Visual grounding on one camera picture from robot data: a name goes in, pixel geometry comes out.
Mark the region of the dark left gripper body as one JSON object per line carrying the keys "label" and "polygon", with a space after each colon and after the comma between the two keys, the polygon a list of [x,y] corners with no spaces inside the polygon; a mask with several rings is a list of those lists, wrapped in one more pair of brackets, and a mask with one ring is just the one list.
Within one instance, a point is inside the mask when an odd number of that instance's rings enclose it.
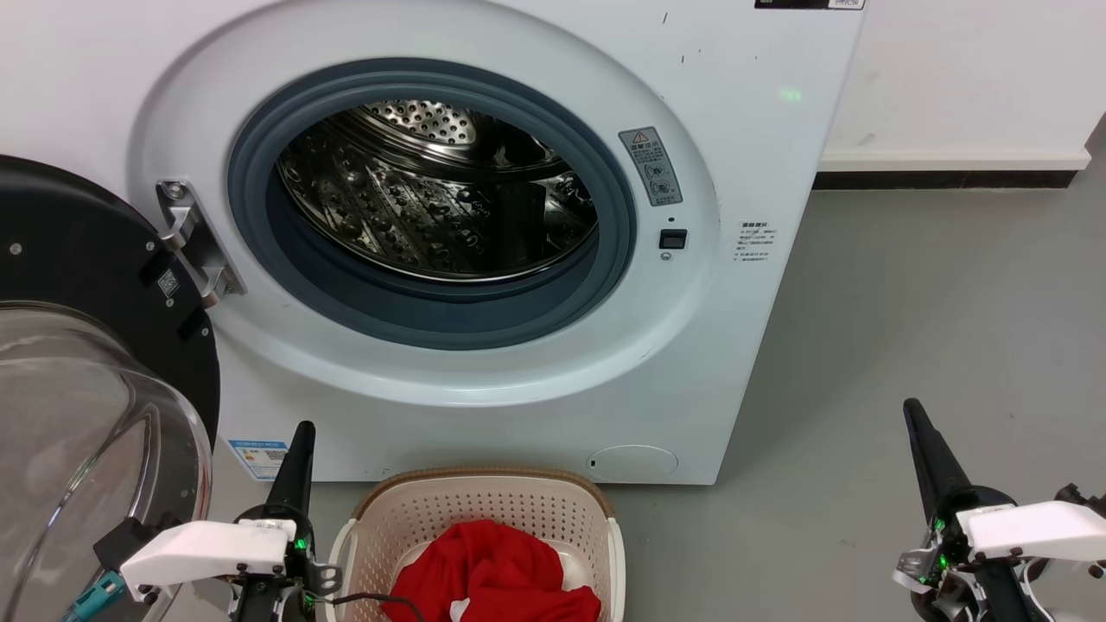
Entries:
{"label": "dark left gripper body", "polygon": [[250,508],[238,516],[238,523],[273,528],[288,542],[280,562],[249,567],[247,574],[271,574],[304,587],[313,597],[331,597],[343,587],[343,567],[319,562],[315,558],[315,528],[307,515],[296,508]]}

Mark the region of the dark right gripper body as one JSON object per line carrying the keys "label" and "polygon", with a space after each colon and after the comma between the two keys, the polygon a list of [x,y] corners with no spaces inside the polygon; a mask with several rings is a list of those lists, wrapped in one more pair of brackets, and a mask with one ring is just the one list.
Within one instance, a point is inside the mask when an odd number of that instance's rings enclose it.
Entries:
{"label": "dark right gripper body", "polygon": [[912,592],[937,592],[945,576],[957,569],[972,569],[968,537],[957,515],[963,511],[994,511],[1016,502],[991,487],[963,487],[947,493],[936,501],[929,515],[924,545],[900,554],[895,566],[895,582]]}

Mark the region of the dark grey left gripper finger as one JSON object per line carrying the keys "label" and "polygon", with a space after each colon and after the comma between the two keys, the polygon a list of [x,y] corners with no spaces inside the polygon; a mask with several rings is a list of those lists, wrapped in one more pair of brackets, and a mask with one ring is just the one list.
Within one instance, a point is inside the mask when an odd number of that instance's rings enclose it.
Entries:
{"label": "dark grey left gripper finger", "polygon": [[289,445],[289,508],[296,509],[303,519],[300,529],[312,529],[307,514],[313,467],[315,467],[315,423],[300,422]]}
{"label": "dark grey left gripper finger", "polygon": [[267,497],[267,509],[276,511],[276,516],[288,515],[289,511],[299,514],[296,509],[289,508],[289,452]]}

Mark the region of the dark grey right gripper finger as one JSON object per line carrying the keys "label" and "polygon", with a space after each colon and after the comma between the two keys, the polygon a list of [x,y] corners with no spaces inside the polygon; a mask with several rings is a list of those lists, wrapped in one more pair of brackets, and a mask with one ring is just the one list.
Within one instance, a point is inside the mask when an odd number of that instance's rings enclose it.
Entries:
{"label": "dark grey right gripper finger", "polygon": [[941,497],[937,505],[971,505],[975,502],[973,485],[968,480],[966,471],[959,462],[957,462],[947,440],[945,440],[941,449],[945,450],[943,460],[941,460],[943,463],[941,475],[945,476],[945,484],[941,486],[943,497]]}
{"label": "dark grey right gripper finger", "polygon": [[904,401],[904,419],[907,426],[912,468],[915,468],[918,493],[924,504],[925,520],[931,521],[937,502],[943,497],[941,486],[945,484],[943,455],[945,444],[941,435],[933,426],[924,404],[917,398]]}

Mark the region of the red garment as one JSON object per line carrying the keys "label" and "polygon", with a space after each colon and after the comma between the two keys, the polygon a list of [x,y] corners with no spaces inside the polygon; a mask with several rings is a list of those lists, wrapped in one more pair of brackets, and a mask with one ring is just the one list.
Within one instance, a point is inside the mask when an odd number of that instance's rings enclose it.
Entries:
{"label": "red garment", "polygon": [[563,583],[560,556],[536,536],[467,521],[404,567],[380,610],[390,622],[450,622],[450,603],[468,598],[465,622],[598,622],[595,591]]}

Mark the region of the cream plastic laundry basket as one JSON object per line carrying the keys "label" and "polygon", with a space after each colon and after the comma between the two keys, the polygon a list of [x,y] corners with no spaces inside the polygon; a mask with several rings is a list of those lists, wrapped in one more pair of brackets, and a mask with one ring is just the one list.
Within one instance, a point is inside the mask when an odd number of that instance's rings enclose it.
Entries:
{"label": "cream plastic laundry basket", "polygon": [[375,485],[340,529],[328,554],[344,572],[340,597],[392,590],[455,523],[493,520],[535,536],[560,556],[563,585],[588,585],[598,622],[623,622],[626,554],[613,505],[575,473],[466,466],[415,470]]}

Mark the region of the stainless steel washing machine drum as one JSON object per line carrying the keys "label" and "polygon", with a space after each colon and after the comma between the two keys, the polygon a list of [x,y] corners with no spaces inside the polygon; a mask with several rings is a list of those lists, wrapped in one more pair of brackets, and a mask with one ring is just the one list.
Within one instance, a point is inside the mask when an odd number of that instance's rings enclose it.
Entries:
{"label": "stainless steel washing machine drum", "polygon": [[321,236],[363,263],[427,281],[528,278],[598,234],[591,193],[556,151],[445,102],[340,111],[289,142],[274,169]]}

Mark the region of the black glass washer door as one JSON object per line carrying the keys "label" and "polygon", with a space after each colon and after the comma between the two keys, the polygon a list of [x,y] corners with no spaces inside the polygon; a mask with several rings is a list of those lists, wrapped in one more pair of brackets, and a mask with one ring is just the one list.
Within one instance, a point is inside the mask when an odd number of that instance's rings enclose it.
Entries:
{"label": "black glass washer door", "polygon": [[152,222],[0,155],[0,622],[60,622],[116,527],[205,516],[219,397],[213,326]]}

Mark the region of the grey rubber door gasket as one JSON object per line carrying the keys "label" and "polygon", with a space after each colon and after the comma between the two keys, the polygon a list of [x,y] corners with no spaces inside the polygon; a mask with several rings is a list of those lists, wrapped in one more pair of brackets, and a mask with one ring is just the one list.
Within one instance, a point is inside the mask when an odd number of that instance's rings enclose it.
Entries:
{"label": "grey rubber door gasket", "polygon": [[[528,278],[442,282],[363,263],[321,236],[285,193],[276,158],[321,120],[392,99],[483,111],[536,135],[591,193],[598,215],[593,243]],[[442,351],[517,346],[583,319],[619,286],[639,222],[632,185],[595,129],[536,89],[446,60],[356,60],[282,86],[238,134],[226,191],[246,248],[289,296],[356,333]]]}

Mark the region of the teal connector plug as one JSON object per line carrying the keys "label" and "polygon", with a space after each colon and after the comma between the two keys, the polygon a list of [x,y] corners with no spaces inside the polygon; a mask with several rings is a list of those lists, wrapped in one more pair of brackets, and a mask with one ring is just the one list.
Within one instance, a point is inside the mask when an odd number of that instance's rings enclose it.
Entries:
{"label": "teal connector plug", "polygon": [[131,597],[131,590],[122,576],[107,571],[76,598],[71,607],[67,607],[60,622],[93,622],[108,607],[114,607],[122,597]]}

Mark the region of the white front-load washing machine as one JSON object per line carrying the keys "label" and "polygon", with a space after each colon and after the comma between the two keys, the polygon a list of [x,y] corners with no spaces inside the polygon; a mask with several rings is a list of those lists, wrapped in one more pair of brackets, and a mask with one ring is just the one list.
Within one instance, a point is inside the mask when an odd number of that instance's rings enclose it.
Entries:
{"label": "white front-load washing machine", "polygon": [[[661,484],[710,485],[866,15],[754,0],[0,0],[0,156],[94,182],[159,237],[156,182],[190,182],[246,283],[205,308],[221,440],[289,444],[312,421],[321,481],[471,463],[589,477],[593,453],[647,445],[678,458]],[[601,135],[639,222],[598,308],[517,346],[419,349],[320,317],[257,263],[226,191],[242,126],[320,68],[384,58],[482,68]],[[653,206],[633,168],[619,133],[648,126],[684,203]],[[778,228],[766,263],[732,260],[744,220]],[[688,230],[684,251],[658,248],[662,229]]]}

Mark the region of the metal door hinge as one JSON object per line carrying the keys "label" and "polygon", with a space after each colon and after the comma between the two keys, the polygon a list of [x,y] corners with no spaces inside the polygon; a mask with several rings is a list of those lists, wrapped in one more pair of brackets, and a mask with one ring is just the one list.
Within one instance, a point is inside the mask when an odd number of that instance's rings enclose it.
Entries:
{"label": "metal door hinge", "polygon": [[228,296],[246,296],[246,283],[190,182],[156,182],[156,197],[168,225],[161,232],[161,241],[178,256],[194,279],[204,307],[217,305]]}

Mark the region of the small printed text sticker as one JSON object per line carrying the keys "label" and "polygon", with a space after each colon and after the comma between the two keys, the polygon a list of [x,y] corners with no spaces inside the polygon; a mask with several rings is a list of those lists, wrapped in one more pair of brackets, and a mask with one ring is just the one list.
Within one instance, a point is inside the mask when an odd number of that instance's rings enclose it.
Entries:
{"label": "small printed text sticker", "polygon": [[766,221],[744,220],[734,241],[735,263],[766,263],[778,243],[778,228]]}

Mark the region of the white and black baseboard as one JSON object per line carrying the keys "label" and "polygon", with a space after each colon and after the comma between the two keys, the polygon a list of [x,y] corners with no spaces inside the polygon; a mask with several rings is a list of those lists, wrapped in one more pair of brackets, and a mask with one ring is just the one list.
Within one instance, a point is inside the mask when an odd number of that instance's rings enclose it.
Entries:
{"label": "white and black baseboard", "polygon": [[1086,147],[999,152],[825,152],[815,191],[1066,189],[1093,160]]}

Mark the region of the grey warning label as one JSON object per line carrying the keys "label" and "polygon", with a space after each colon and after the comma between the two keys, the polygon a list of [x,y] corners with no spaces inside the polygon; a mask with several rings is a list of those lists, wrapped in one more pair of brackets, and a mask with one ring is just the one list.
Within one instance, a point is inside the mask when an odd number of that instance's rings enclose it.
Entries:
{"label": "grey warning label", "polygon": [[649,204],[659,207],[684,203],[671,158],[656,127],[624,129],[619,139],[632,157],[633,168],[639,173]]}

